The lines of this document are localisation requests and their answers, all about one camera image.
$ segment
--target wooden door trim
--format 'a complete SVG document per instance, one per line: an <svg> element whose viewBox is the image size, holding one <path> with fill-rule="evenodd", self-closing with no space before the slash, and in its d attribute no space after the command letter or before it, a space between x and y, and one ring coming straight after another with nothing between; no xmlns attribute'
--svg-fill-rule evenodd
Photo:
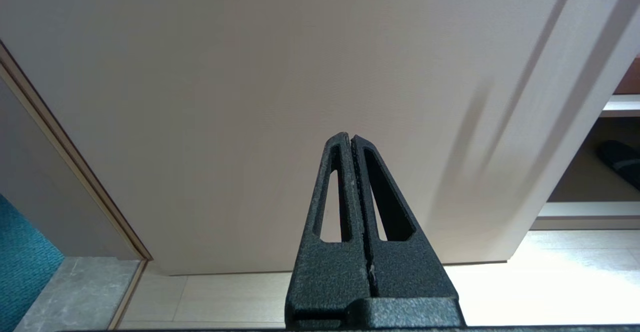
<svg viewBox="0 0 640 332"><path fill-rule="evenodd" d="M0 41L0 77L6 82L16 98L29 115L38 124L46 138L54 146L62 159L71 168L73 174L82 183L89 195L98 204L104 215L112 223L116 231L123 237L131 249L143 260L152 260L151 254L144 246L126 218L110 197L98 177L91 170L80 151L71 142L58 120L53 116L41 96L38 94L22 69L13 59L4 43Z"/></svg>

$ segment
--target light wood floor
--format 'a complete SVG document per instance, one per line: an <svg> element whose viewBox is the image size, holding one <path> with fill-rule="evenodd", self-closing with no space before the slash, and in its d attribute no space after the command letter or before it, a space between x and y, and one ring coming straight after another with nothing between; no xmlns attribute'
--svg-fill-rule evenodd
<svg viewBox="0 0 640 332"><path fill-rule="evenodd" d="M503 264L447 266L467 325L640 323L640 231L532 231ZM166 277L153 263L120 329L279 328L290 273Z"/></svg>

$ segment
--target white shelf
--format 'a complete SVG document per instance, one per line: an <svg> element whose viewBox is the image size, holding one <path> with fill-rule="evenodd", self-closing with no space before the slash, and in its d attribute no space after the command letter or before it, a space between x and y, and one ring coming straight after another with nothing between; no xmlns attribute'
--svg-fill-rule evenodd
<svg viewBox="0 0 640 332"><path fill-rule="evenodd" d="M640 95L613 95L600 117L640 116Z"/></svg>

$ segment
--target floor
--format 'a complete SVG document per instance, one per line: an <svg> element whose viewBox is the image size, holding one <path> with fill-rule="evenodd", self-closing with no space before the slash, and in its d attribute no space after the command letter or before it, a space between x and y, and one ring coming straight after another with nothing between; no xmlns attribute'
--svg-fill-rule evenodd
<svg viewBox="0 0 640 332"><path fill-rule="evenodd" d="M12 332L64 256L0 195L0 332Z"/></svg>
<svg viewBox="0 0 640 332"><path fill-rule="evenodd" d="M640 230L532 231L507 263L446 272L470 326L640 323ZM167 277L151 263L119 329L281 328L289 279Z"/></svg>
<svg viewBox="0 0 640 332"><path fill-rule="evenodd" d="M67 257L14 332L106 330L139 263Z"/></svg>

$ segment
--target teal carpet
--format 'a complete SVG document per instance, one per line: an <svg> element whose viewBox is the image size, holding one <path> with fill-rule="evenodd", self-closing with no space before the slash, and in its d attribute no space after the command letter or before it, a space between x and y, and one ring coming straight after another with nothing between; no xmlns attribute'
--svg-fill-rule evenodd
<svg viewBox="0 0 640 332"><path fill-rule="evenodd" d="M0 332L13 332L63 259L0 195Z"/></svg>

